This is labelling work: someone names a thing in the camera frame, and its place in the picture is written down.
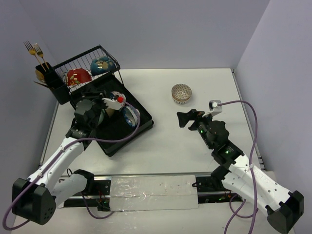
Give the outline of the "beige black bowl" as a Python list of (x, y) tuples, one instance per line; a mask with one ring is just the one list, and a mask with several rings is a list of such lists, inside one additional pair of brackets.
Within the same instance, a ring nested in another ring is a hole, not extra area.
[(106, 112), (108, 118), (111, 118), (113, 116), (113, 114), (115, 113), (115, 110), (111, 109), (111, 108), (107, 108), (107, 109), (105, 109), (105, 112)]

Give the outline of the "patterned brown white bowl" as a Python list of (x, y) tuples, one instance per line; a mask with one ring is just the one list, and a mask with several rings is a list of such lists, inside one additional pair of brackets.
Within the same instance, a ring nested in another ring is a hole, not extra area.
[(186, 84), (176, 84), (171, 89), (171, 96), (175, 103), (185, 104), (190, 100), (192, 96), (192, 90)]

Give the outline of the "white floral bowl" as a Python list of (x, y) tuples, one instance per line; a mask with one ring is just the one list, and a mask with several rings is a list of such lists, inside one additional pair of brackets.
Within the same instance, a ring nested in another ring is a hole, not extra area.
[(66, 79), (68, 86), (74, 86), (92, 81), (90, 74), (82, 68), (68, 71)]

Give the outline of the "blue gold globe bowl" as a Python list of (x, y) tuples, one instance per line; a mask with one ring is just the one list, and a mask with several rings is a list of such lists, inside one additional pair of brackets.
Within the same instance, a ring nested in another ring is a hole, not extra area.
[(115, 63), (107, 56), (94, 59), (90, 64), (90, 72), (93, 76), (110, 72), (116, 68)]

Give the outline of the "blue floral porcelain bowl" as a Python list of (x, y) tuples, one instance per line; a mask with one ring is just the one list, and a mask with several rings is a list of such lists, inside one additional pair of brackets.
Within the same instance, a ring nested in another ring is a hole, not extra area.
[(132, 127), (132, 128), (137, 127), (138, 120), (140, 117), (140, 112), (138, 109), (132, 108), (130, 106), (126, 106), (122, 109), (122, 114), (123, 114), (123, 117), (124, 117), (126, 123), (130, 127)]

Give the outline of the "blue triangle pattern bowl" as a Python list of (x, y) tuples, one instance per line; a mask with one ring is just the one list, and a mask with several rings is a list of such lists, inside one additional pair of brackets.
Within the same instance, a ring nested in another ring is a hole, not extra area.
[(126, 96), (118, 91), (111, 91), (109, 94), (109, 98), (111, 100), (117, 100), (118, 102), (123, 102), (127, 100)]

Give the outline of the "green celadon bowl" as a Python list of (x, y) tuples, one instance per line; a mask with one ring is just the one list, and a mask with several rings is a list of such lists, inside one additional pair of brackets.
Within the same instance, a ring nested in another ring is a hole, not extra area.
[(98, 123), (97, 123), (98, 125), (100, 125), (103, 122), (104, 117), (105, 117), (105, 113), (101, 112), (99, 115)]

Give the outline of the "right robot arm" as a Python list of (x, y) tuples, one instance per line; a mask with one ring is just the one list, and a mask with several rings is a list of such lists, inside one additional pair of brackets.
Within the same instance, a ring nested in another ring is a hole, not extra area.
[(304, 197), (299, 191), (284, 188), (257, 166), (229, 140), (225, 122), (195, 109), (177, 113), (179, 126), (189, 121), (191, 131), (198, 131), (212, 157), (219, 164), (212, 176), (212, 186), (218, 191), (231, 190), (266, 215), (269, 224), (279, 233), (287, 234), (303, 215)]

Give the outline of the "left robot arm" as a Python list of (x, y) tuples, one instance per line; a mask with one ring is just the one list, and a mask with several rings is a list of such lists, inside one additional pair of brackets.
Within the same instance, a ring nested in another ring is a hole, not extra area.
[(106, 108), (103, 96), (83, 98), (76, 104), (74, 124), (56, 152), (28, 178), (14, 182), (8, 212), (25, 218), (27, 222), (44, 225), (57, 206), (69, 197), (94, 191), (94, 174), (91, 172), (78, 169), (64, 181), (60, 181), (60, 177), (95, 140), (96, 128), (107, 115)]

